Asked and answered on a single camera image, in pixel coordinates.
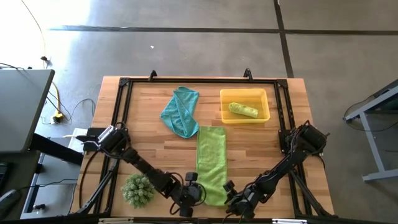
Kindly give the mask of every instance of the yellow tray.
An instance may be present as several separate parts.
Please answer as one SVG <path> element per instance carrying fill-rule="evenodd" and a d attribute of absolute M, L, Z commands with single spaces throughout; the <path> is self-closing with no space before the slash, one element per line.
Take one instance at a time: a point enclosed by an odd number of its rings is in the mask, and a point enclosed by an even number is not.
<path fill-rule="evenodd" d="M 263 123 L 269 120 L 267 93 L 264 89 L 225 89 L 220 91 L 221 120 L 225 124 Z M 229 104 L 235 102 L 258 110 L 257 118 L 232 113 Z"/>

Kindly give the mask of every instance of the wooden tabletop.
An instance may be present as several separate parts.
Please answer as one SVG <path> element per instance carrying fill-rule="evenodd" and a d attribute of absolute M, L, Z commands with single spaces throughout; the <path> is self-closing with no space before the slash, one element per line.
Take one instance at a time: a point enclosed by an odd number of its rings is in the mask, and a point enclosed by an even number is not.
<path fill-rule="evenodd" d="M 104 77 L 93 127 L 105 128 L 110 125 L 119 79 L 120 77 Z M 289 78 L 287 80 L 296 125 L 299 126 L 308 119 L 312 122 L 304 80 L 301 78 Z M 273 168 L 283 158 L 280 153 L 277 135 L 280 127 L 273 85 L 252 83 L 135 83 L 132 88 L 127 127 L 129 128 L 132 146 L 137 149 L 140 156 L 155 168 L 160 168 L 163 171 L 178 172 L 183 176 L 185 176 L 186 172 L 195 171 L 197 136 L 194 135 L 190 139 L 183 139 L 171 132 L 159 117 L 166 104 L 170 101 L 173 90 L 180 85 L 199 92 L 199 99 L 193 116 L 200 126 L 221 126 L 225 128 L 228 178 L 234 181 L 236 190 L 242 190 L 258 174 Z M 223 124 L 220 113 L 220 90 L 225 88 L 265 89 L 271 114 L 270 120 L 262 124 Z M 126 93 L 124 92 L 119 119 L 123 112 L 125 97 Z M 284 114 L 287 114 L 283 94 L 282 104 Z M 81 174 L 90 156 L 91 154 L 86 155 L 83 160 L 78 183 L 80 183 Z M 103 154 L 98 154 L 88 168 L 82 188 L 83 204 L 98 186 L 102 163 Z M 328 212 L 333 213 L 321 160 L 317 157 L 309 157 L 304 162 L 304 168 L 308 188 L 323 207 Z M 132 165 L 121 162 L 111 215 L 113 217 L 178 217 L 178 214 L 174 216 L 169 214 L 169 208 L 173 201 L 163 198 L 160 194 L 156 194 L 154 200 L 146 208 L 142 209 L 134 209 L 123 201 L 120 188 L 125 184 L 125 180 L 129 175 L 138 172 Z M 78 210 L 79 188 L 80 186 L 78 185 L 71 212 Z M 298 191 L 298 195 L 300 208 L 304 211 L 300 191 Z M 103 208 L 107 198 L 108 189 L 104 191 Z M 200 205 L 193 209 L 193 216 L 223 218 L 226 215 L 225 210 L 225 207 Z M 287 176 L 279 181 L 276 192 L 271 199 L 265 204 L 259 203 L 254 212 L 256 213 L 256 218 L 294 217 Z"/>

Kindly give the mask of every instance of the teal towel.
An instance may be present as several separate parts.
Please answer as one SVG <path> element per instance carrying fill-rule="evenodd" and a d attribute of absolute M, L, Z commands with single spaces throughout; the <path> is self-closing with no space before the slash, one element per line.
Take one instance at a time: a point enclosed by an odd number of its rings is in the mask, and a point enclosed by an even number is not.
<path fill-rule="evenodd" d="M 193 119 L 198 97 L 197 91 L 179 86 L 173 91 L 172 99 L 160 114 L 166 126 L 183 138 L 189 138 L 198 131 L 199 125 Z"/>

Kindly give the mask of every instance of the green towel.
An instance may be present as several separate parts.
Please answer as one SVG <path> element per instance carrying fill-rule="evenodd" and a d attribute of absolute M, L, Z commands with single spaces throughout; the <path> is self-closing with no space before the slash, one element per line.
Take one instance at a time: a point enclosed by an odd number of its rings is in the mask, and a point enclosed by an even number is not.
<path fill-rule="evenodd" d="M 223 206 L 227 182 L 225 129 L 199 127 L 197 145 L 198 182 L 206 189 L 207 205 Z"/>
<path fill-rule="evenodd" d="M 228 108 L 232 113 L 243 114 L 252 118 L 257 118 L 259 113 L 257 109 L 242 105 L 240 103 L 230 103 Z"/>

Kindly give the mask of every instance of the succulent plant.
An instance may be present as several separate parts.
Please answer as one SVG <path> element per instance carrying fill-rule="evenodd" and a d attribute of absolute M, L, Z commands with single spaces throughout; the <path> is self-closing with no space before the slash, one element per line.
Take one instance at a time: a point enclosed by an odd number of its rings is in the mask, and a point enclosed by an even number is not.
<path fill-rule="evenodd" d="M 134 208 L 144 208 L 154 198 L 154 186 L 143 174 L 132 174 L 121 190 L 124 201 Z"/>

